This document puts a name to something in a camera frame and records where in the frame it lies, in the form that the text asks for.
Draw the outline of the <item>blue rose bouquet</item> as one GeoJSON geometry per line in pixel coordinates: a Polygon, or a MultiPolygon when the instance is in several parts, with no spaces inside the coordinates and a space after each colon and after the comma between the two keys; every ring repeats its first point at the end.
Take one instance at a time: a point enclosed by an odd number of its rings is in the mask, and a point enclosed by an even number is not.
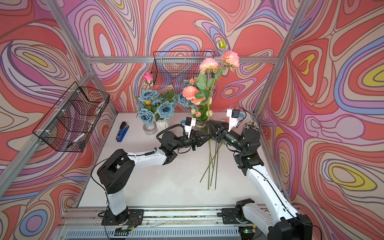
{"type": "Polygon", "coordinates": [[[175,113],[177,105],[188,108],[189,100],[182,93],[176,94],[174,90],[159,93],[148,89],[135,96],[138,117],[144,125],[153,125],[160,120],[169,120],[175,113]]]}

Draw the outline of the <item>white ribbed ceramic vase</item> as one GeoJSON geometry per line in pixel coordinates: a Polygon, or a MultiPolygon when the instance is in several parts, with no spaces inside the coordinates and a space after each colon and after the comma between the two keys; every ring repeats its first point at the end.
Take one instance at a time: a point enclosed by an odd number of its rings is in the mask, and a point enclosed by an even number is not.
{"type": "Polygon", "coordinates": [[[163,119],[156,121],[158,131],[163,131],[169,127],[169,120],[163,119]]]}

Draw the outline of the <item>blue black stapler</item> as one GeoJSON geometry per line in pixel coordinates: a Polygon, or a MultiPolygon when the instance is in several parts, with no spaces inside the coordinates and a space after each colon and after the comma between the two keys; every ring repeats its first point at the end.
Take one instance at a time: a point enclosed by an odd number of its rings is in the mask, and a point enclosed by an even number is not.
{"type": "Polygon", "coordinates": [[[116,141],[118,143],[121,143],[128,132],[130,126],[126,122],[122,122],[118,131],[118,134],[116,136],[116,141]]]}

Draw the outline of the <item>clear glass vase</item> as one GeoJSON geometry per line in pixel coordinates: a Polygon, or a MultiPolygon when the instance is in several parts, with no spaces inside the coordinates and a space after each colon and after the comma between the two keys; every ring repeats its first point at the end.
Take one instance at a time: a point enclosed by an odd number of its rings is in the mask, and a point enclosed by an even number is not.
{"type": "Polygon", "coordinates": [[[206,125],[206,121],[196,120],[196,125],[195,125],[194,130],[199,131],[199,132],[203,132],[203,133],[209,133],[209,129],[206,125]]]}

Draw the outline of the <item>light pink rose stem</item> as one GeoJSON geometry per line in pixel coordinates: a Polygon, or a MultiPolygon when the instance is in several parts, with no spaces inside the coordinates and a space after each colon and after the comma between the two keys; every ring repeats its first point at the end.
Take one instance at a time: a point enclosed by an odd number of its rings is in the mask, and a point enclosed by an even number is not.
{"type": "Polygon", "coordinates": [[[214,149],[212,147],[212,141],[209,140],[209,165],[208,165],[208,190],[211,187],[211,169],[213,167],[214,149]]]}

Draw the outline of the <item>peach rose bouquet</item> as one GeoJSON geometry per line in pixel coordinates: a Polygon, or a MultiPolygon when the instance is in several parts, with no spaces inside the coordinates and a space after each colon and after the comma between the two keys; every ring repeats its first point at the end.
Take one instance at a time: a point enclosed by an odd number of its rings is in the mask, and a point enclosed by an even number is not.
{"type": "Polygon", "coordinates": [[[209,84],[212,79],[204,77],[184,80],[182,87],[182,100],[185,100],[187,106],[191,108],[191,114],[199,121],[207,121],[213,115],[213,87],[209,84]]]}

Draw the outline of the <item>metal mesh pencil cup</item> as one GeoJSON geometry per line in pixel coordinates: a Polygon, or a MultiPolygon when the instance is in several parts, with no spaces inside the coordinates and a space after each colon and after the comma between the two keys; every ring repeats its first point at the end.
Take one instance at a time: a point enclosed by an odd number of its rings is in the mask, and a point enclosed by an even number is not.
{"type": "Polygon", "coordinates": [[[257,122],[254,121],[248,121],[244,124],[244,130],[253,129],[256,131],[259,131],[260,127],[257,122]]]}

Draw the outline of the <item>clear tape roll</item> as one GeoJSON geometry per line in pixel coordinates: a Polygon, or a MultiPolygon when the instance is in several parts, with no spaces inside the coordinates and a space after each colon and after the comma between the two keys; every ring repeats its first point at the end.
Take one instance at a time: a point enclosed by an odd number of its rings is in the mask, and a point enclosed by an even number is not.
{"type": "Polygon", "coordinates": [[[147,125],[144,124],[143,130],[144,130],[144,133],[146,135],[151,136],[151,135],[154,135],[158,131],[158,128],[157,128],[157,125],[155,123],[147,124],[147,125]]]}

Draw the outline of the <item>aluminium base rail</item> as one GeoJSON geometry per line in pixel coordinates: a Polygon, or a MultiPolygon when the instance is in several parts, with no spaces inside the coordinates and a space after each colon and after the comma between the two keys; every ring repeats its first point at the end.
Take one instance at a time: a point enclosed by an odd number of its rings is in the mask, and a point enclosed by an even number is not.
{"type": "Polygon", "coordinates": [[[295,209],[245,201],[234,206],[139,207],[118,224],[104,208],[65,213],[57,240],[310,240],[312,223],[295,209]]]}

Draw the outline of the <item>white marker in basket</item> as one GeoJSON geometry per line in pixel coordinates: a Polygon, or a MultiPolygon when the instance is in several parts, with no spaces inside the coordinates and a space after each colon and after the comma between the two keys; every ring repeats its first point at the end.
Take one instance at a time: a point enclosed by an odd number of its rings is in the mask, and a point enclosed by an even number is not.
{"type": "Polygon", "coordinates": [[[74,145],[75,143],[77,143],[77,142],[78,142],[84,135],[85,135],[85,133],[82,133],[82,134],[80,134],[76,139],[70,141],[70,142],[67,144],[66,148],[70,148],[72,145],[74,145]]]}

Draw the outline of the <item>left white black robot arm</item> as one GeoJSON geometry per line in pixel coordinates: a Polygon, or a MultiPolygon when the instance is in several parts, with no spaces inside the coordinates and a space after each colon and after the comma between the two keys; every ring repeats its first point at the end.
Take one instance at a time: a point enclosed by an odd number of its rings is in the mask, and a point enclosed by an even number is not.
{"type": "Polygon", "coordinates": [[[132,172],[152,166],[170,164],[178,154],[179,149],[190,148],[196,150],[213,137],[210,133],[187,130],[181,124],[173,125],[156,135],[160,142],[158,148],[150,152],[127,153],[123,149],[116,150],[97,169],[99,185],[104,189],[107,197],[107,208],[101,213],[103,226],[142,224],[143,210],[133,212],[125,202],[124,187],[132,172]]]}

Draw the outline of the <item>pink rose spray with bud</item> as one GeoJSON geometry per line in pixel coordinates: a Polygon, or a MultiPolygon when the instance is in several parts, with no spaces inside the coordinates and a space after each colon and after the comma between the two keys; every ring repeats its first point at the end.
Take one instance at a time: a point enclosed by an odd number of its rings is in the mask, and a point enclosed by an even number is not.
{"type": "Polygon", "coordinates": [[[213,100],[214,95],[217,92],[216,85],[220,81],[223,73],[227,70],[235,71],[240,66],[240,57],[237,53],[229,50],[227,48],[227,42],[224,39],[219,40],[219,50],[222,51],[222,55],[219,60],[214,58],[206,58],[200,63],[200,73],[196,78],[209,79],[209,82],[212,79],[212,83],[209,84],[213,87],[213,100]]]}

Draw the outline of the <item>pink peach rose spray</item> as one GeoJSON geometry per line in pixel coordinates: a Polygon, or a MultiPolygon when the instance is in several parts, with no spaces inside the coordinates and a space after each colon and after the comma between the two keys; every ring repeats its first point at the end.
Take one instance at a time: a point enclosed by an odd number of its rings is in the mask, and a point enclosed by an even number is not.
{"type": "MultiPolygon", "coordinates": [[[[214,149],[214,160],[215,160],[215,148],[216,148],[216,143],[218,143],[218,142],[216,142],[216,141],[213,141],[213,140],[211,140],[212,141],[212,147],[213,147],[213,149],[214,149]]],[[[214,180],[214,178],[215,178],[215,162],[214,162],[214,160],[213,160],[213,167],[212,167],[212,169],[211,169],[211,187],[210,187],[210,189],[214,189],[214,185],[215,185],[215,180],[214,180]]],[[[204,173],[203,173],[203,175],[202,175],[202,177],[201,177],[201,179],[200,179],[200,183],[204,180],[204,179],[207,179],[207,189],[208,189],[208,166],[206,167],[206,170],[204,171],[204,173]]]]}

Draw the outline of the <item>magenta rose bud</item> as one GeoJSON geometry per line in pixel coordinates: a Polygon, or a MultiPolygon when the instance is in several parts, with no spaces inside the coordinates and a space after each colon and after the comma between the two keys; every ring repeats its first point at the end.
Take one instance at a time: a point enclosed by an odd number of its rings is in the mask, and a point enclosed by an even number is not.
{"type": "Polygon", "coordinates": [[[149,72],[144,74],[144,80],[145,84],[148,88],[151,88],[153,86],[153,75],[149,72]]]}

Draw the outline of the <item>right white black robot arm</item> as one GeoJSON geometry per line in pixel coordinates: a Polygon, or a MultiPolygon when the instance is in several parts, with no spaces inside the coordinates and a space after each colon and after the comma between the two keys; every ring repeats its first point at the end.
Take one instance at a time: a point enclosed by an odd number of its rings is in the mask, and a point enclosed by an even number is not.
{"type": "Polygon", "coordinates": [[[251,222],[269,240],[310,240],[316,227],[307,215],[300,214],[284,197],[268,174],[258,154],[261,133],[248,127],[238,134],[230,130],[229,123],[208,121],[207,125],[217,142],[224,141],[236,149],[235,162],[262,197],[268,213],[253,200],[238,201],[238,218],[251,222]]]}

